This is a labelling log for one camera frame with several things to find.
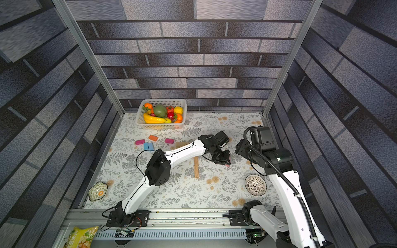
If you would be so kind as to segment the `wood block marked 71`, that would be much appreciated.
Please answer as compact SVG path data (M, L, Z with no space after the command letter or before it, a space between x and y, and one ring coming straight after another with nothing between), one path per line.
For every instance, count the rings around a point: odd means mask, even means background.
M194 167L198 167L198 157L194 157Z

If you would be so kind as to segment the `natural wood block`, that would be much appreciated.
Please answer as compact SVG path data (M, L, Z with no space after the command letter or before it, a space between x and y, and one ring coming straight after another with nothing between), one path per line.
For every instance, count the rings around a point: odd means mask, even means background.
M193 168L194 168L194 177L195 177L196 179L199 179L200 173L199 173L199 168L198 168L198 166L194 166Z
M181 148L181 147L186 146L188 144L189 144L188 142L176 142L175 146L176 146L176 148Z

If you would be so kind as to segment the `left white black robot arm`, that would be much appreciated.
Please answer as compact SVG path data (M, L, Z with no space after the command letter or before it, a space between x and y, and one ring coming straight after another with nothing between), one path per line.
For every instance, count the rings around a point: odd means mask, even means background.
M138 186L122 201L110 208L107 218L107 227L127 227L138 218L136 211L146 197L155 189L165 184L171 175L171 170L186 160L210 154L210 162L219 165L230 165L230 151L223 150L230 139L220 131L216 135L201 135L198 139L175 150L154 151L149 160L143 178Z

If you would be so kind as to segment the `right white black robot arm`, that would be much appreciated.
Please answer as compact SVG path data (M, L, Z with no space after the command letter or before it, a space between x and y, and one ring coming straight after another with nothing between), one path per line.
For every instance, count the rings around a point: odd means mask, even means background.
M286 217L283 223L258 200L244 204L242 215L248 225L259 225L278 248L333 248L315 223L300 186L299 174L287 149L269 147L263 132L267 127L249 127L236 146L236 154L262 167L275 187Z

